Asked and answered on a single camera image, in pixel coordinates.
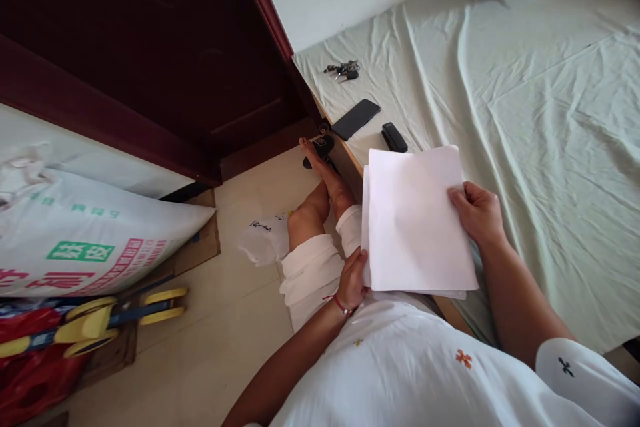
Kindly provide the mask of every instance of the hand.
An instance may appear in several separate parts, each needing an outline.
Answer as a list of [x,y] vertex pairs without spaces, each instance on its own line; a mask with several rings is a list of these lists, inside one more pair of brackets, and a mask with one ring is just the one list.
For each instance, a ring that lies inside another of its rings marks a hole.
[[495,193],[465,182],[465,191],[449,189],[449,198],[460,215],[462,226],[479,247],[507,239],[500,201]]
[[361,252],[358,247],[345,261],[338,292],[335,295],[338,302],[348,310],[357,309],[369,291],[369,288],[363,285],[363,272],[368,257],[369,253],[366,250]]

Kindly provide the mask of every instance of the foot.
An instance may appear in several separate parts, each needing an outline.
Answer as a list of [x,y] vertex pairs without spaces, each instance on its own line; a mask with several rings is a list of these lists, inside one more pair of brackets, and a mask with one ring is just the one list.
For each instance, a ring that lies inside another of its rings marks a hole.
[[302,149],[302,151],[305,153],[305,155],[309,159],[311,168],[314,170],[317,170],[316,165],[321,165],[322,160],[318,156],[318,152],[316,152],[315,147],[313,146],[311,141],[308,139],[305,139],[304,137],[301,137],[298,140],[298,143],[300,144],[300,148]]

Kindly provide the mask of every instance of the door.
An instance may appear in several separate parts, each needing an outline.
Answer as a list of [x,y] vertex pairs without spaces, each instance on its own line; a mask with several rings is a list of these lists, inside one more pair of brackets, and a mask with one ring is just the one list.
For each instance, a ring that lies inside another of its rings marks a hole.
[[306,116],[253,0],[0,0],[0,34],[218,159]]

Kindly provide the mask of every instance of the stack of white paper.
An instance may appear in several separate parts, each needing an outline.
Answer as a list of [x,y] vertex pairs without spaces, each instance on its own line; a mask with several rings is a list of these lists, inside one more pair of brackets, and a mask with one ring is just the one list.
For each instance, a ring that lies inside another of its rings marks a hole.
[[476,290],[471,246],[447,190],[462,188],[458,147],[369,151],[363,182],[365,285],[465,298]]

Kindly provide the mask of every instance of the door frame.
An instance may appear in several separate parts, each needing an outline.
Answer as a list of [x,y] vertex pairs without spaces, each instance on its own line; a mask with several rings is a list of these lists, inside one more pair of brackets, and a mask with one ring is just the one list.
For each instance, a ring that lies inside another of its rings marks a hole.
[[307,87],[307,83],[302,78],[302,75],[300,75],[298,68],[293,62],[293,48],[291,48],[289,38],[282,26],[282,22],[280,22],[280,17],[278,16],[278,12],[276,11],[272,0],[254,0],[254,2],[258,6],[260,15],[262,15],[271,37],[280,52],[280,56],[282,56],[282,59],[285,62],[287,73],[293,81],[296,92],[300,96],[305,111],[309,114],[309,117],[311,117],[315,125],[319,126],[322,121],[320,111],[315,103],[313,94],[309,90],[309,87]]
[[220,159],[0,35],[0,103],[211,187]]

